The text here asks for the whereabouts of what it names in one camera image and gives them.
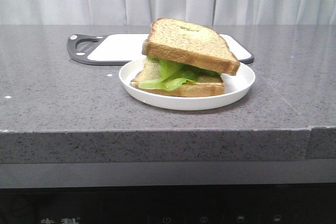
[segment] toasted bread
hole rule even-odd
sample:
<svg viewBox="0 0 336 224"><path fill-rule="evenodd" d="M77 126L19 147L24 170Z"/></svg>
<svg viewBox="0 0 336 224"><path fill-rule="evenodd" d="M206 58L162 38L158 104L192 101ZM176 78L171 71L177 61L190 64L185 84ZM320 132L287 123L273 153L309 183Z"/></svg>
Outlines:
<svg viewBox="0 0 336 224"><path fill-rule="evenodd" d="M178 19L152 23L142 54L236 75L239 60L215 30Z"/></svg>
<svg viewBox="0 0 336 224"><path fill-rule="evenodd" d="M145 59L143 70L130 82L134 88L138 87L141 81L157 79L160 77L159 63L157 61ZM173 91L161 89L142 89L146 92L169 95L172 97L210 97L224 94L225 85L220 76L211 77L200 75L196 82L186 82Z"/></svg>

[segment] lettuce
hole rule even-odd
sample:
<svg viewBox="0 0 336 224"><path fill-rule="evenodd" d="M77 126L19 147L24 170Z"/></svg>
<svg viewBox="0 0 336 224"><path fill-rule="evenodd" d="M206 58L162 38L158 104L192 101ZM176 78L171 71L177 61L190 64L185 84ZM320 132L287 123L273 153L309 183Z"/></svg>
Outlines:
<svg viewBox="0 0 336 224"><path fill-rule="evenodd" d="M200 73L210 76L219 75L217 72L193 67L190 65L158 59L148 56L151 60L159 61L160 78L154 80L146 80L139 83L141 89L162 89L172 91L180 87L182 84L196 82Z"/></svg>

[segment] countertop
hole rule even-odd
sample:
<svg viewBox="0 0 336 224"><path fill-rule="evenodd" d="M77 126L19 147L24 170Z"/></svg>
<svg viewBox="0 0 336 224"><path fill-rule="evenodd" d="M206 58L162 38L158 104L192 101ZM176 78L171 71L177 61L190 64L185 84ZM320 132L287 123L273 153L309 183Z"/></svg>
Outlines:
<svg viewBox="0 0 336 224"><path fill-rule="evenodd" d="M336 26L217 26L255 56L256 81L205 111L132 98L120 66L70 59L72 34L149 26L0 27L0 163L304 161L336 158Z"/></svg>

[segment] round plate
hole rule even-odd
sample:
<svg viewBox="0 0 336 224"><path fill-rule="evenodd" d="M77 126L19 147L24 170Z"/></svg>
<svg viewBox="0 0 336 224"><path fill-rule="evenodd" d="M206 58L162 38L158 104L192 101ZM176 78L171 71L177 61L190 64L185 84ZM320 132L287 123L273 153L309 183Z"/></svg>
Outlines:
<svg viewBox="0 0 336 224"><path fill-rule="evenodd" d="M130 81L143 69L144 59L128 62L119 71L119 78L126 91L146 104L171 110L208 110L229 105L246 95L255 81L255 74L247 65L241 63L237 75L222 74L225 94L213 97L169 97L148 93L130 86Z"/></svg>

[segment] bread slice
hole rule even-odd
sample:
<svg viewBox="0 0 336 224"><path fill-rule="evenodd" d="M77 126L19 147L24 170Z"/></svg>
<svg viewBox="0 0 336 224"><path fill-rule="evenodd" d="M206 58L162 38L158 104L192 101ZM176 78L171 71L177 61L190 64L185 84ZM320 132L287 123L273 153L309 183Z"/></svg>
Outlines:
<svg viewBox="0 0 336 224"><path fill-rule="evenodd" d="M178 19L152 23L142 54L236 75L239 60L215 30Z"/></svg>
<svg viewBox="0 0 336 224"><path fill-rule="evenodd" d="M143 70L130 82L134 88L138 87L141 81L153 80L160 77L159 63L145 59ZM172 97L210 97L224 94L225 85L221 77L200 75L197 82L186 82L173 91L161 89L141 89L149 93L169 95Z"/></svg>

